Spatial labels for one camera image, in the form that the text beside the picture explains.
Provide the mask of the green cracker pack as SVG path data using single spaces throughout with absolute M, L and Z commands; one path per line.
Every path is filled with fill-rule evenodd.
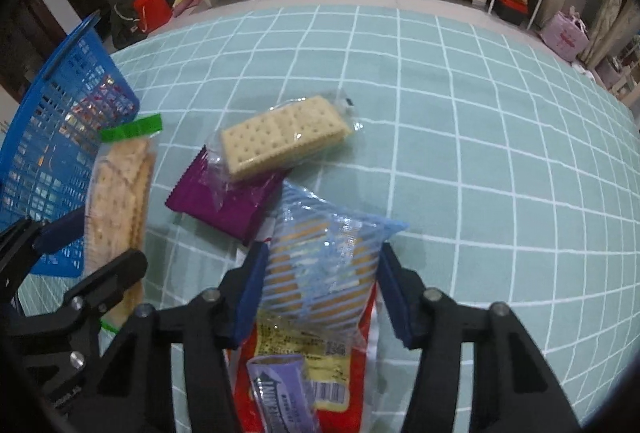
M 130 249 L 141 250 L 162 116 L 142 116 L 102 130 L 85 206 L 87 278 Z

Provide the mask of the purple gum packet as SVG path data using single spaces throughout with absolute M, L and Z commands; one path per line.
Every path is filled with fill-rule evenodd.
M 247 361 L 246 367 L 266 432 L 321 431 L 303 355 L 257 356 Z

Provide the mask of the red yellow large snack bag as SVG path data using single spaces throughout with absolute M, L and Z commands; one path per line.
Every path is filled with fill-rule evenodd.
M 368 349 L 376 346 L 375 286 L 356 286 L 356 297 L 366 301 L 358 323 L 361 349 L 340 341 L 288 330 L 268 323 L 256 323 L 250 336 L 234 353 L 229 353 L 232 392 L 245 432 L 262 432 L 259 409 L 254 398 L 247 363 L 255 357 L 300 355 L 323 432 L 359 432 L 370 416 L 364 399 Z

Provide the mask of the blue plastic basket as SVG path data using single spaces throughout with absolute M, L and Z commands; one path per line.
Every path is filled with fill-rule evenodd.
M 94 26 L 73 29 L 38 72 L 1 148 L 1 227 L 53 222 L 85 205 L 101 132 L 140 108 Z

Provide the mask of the purple snack packet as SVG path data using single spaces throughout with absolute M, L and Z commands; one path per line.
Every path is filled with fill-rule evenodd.
M 243 182 L 228 182 L 220 165 L 209 161 L 203 146 L 169 193 L 165 205 L 249 245 L 288 173 L 290 170 L 275 171 Z

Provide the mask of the teal checked mat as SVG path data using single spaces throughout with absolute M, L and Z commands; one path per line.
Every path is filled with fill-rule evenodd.
M 238 246 L 166 208 L 218 130 L 294 98 L 344 94 L 361 130 L 292 173 L 334 203 L 405 222 L 393 246 L 457 302 L 509 303 L 579 419 L 639 347 L 639 135 L 609 93 L 530 43 L 442 16 L 317 5 L 171 30 L 114 60 L 164 128 L 145 298 L 213 286 Z

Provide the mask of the black bag on floor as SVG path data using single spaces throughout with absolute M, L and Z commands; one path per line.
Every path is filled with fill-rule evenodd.
M 119 0 L 111 10 L 112 42 L 117 50 L 145 40 L 148 36 L 140 28 L 140 16 L 134 8 L 134 0 Z

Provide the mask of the clear wrapped cracker pack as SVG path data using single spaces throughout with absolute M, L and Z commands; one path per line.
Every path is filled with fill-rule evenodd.
M 224 182 L 237 184 L 319 156 L 362 129 L 345 95 L 298 97 L 216 130 L 206 159 Z

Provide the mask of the red shopping bag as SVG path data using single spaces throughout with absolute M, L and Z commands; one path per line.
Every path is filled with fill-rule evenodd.
M 134 10 L 143 33 L 157 30 L 172 18 L 172 10 L 166 0 L 134 0 Z

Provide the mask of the pink bag on floor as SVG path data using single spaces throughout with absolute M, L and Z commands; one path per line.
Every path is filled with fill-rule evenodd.
M 557 11 L 539 32 L 541 41 L 567 62 L 573 62 L 589 45 L 587 28 L 582 19 L 570 11 Z

